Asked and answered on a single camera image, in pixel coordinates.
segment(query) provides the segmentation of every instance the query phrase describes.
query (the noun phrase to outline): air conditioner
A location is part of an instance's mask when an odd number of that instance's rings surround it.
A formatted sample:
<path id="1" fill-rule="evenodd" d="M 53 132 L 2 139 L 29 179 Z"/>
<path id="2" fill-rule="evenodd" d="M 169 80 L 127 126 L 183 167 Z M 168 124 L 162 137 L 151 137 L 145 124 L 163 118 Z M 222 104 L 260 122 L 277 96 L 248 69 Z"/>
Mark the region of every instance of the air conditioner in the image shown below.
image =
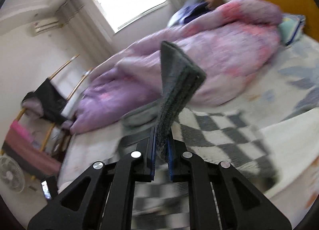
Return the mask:
<path id="1" fill-rule="evenodd" d="M 59 27 L 61 27 L 61 24 L 59 23 L 59 20 L 56 17 L 43 19 L 33 23 L 35 35 L 38 35 L 40 33 L 45 33 L 54 28 L 59 28 Z"/>

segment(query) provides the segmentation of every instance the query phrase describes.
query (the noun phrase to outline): white fan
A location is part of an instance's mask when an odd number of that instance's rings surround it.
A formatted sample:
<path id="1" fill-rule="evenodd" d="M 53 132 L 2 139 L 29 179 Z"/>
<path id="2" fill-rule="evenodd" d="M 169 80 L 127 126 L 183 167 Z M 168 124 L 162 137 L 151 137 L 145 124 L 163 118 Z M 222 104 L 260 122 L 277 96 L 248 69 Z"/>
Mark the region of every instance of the white fan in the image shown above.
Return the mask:
<path id="1" fill-rule="evenodd" d="M 0 157 L 0 178 L 11 190 L 20 193 L 26 181 L 18 163 L 9 156 Z"/>

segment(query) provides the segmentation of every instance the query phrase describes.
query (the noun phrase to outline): pink blanket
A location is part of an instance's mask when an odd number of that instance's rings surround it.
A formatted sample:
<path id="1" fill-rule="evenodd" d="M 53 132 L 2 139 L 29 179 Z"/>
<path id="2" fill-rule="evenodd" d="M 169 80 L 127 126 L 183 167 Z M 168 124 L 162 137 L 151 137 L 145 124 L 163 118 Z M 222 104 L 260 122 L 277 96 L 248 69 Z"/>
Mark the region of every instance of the pink blanket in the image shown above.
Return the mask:
<path id="1" fill-rule="evenodd" d="M 162 91 L 160 45 L 171 41 L 207 73 L 195 105 L 215 106 L 236 97 L 277 51 L 280 9 L 261 0 L 232 0 L 185 26 L 161 30 L 98 66 L 77 109 L 72 133 L 118 121 Z"/>
<path id="2" fill-rule="evenodd" d="M 161 92 L 160 44 L 181 47 L 206 73 L 192 104 L 215 106 L 236 97 L 277 51 L 278 6 L 262 0 L 232 0 L 187 25 L 163 29 L 133 43 L 98 66 L 91 80 L 114 66 Z"/>

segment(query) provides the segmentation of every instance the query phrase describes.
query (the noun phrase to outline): gray towel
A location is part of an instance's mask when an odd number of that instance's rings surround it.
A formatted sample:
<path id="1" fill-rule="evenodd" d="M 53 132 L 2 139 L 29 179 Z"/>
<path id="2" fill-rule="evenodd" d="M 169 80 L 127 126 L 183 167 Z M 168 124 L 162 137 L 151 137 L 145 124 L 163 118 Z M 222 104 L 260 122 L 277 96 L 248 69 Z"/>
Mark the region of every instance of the gray towel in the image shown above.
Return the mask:
<path id="1" fill-rule="evenodd" d="M 166 137 L 206 74 L 178 46 L 165 41 L 161 46 L 161 68 L 163 95 L 156 124 L 156 146 L 158 156 L 167 161 Z"/>
<path id="2" fill-rule="evenodd" d="M 122 116 L 123 134 L 132 135 L 154 127 L 160 108 L 160 99 L 141 106 Z"/>

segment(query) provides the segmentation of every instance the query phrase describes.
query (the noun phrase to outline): checkered blanket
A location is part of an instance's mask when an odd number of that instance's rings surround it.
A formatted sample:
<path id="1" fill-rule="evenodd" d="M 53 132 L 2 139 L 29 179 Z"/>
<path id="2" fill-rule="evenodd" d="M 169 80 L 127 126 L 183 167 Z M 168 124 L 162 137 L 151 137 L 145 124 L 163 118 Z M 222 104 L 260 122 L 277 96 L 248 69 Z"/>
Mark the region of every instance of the checkered blanket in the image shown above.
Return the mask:
<path id="1" fill-rule="evenodd" d="M 241 111 L 204 113 L 184 108 L 172 126 L 173 138 L 212 163 L 229 161 L 265 191 L 272 187 L 276 169 L 258 129 Z"/>
<path id="2" fill-rule="evenodd" d="M 227 160 L 241 173 L 268 189 L 276 171 L 263 145 L 258 129 L 250 125 L 240 111 L 203 113 L 184 108 L 172 126 L 173 137 L 205 161 Z M 117 154 L 105 163 L 118 161 L 136 149 L 136 144 L 119 145 Z M 134 230 L 189 229 L 187 183 L 169 181 L 167 164 L 156 159 L 151 183 L 136 182 L 133 202 Z"/>

